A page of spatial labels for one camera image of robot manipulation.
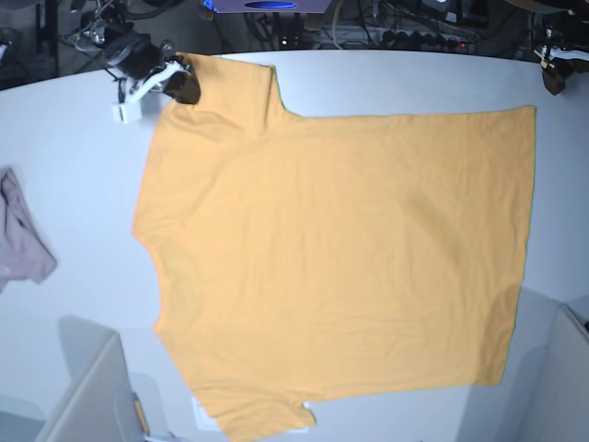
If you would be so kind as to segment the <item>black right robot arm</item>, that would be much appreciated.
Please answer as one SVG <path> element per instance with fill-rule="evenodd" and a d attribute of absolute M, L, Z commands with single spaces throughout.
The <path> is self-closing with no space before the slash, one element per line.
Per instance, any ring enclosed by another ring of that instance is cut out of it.
<path fill-rule="evenodd" d="M 136 21 L 159 17 L 180 1 L 149 1 L 152 8 L 133 12 L 127 1 L 97 1 L 89 10 L 84 1 L 70 3 L 66 43 L 82 53 L 95 53 L 99 65 L 114 76 L 118 104 L 130 107 L 149 92 L 163 93 L 180 104 L 194 105 L 202 91 L 191 62 L 175 52 L 169 41 L 155 45 Z"/>

